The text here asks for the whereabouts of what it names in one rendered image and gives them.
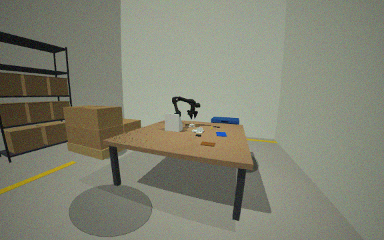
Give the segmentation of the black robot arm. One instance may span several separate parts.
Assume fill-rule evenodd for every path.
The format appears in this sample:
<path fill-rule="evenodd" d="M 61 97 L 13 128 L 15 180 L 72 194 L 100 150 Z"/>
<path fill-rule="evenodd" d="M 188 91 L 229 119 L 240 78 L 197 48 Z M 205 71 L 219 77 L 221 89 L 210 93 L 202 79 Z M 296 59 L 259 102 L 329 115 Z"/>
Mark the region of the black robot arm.
<path fill-rule="evenodd" d="M 179 114 L 179 116 L 181 116 L 181 112 L 178 110 L 178 107 L 177 107 L 177 102 L 178 101 L 187 102 L 188 104 L 191 105 L 191 108 L 200 107 L 200 103 L 196 103 L 193 99 L 186 99 L 186 98 L 183 98 L 183 97 L 173 97 L 172 98 L 172 103 L 174 104 L 175 111 L 176 111 L 176 113 L 174 113 L 174 114 Z"/>

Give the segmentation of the blue flat plate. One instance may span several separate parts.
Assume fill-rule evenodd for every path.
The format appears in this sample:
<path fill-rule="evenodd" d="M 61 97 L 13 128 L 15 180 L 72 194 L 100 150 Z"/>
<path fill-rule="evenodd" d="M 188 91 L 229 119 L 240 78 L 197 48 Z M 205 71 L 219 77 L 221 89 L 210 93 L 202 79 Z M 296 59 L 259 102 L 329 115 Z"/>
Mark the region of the blue flat plate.
<path fill-rule="evenodd" d="M 216 133 L 217 133 L 217 136 L 227 137 L 226 132 L 216 132 Z"/>

